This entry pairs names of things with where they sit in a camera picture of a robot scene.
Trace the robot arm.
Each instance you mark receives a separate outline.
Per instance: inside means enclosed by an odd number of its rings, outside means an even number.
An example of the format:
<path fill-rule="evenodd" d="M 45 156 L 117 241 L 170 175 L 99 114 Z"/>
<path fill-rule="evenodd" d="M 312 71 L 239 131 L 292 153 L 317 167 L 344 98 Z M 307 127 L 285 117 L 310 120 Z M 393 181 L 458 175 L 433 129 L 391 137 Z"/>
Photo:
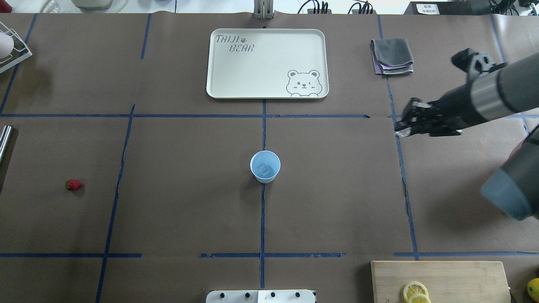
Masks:
<path fill-rule="evenodd" d="M 538 124 L 526 112 L 538 109 L 538 53 L 497 63 L 485 51 L 466 48 L 451 63 L 464 72 L 464 84 L 438 99 L 412 97 L 396 120 L 396 136 L 460 136 L 473 127 L 487 139 L 512 143 L 480 188 L 484 200 L 516 221 L 538 218 Z"/>

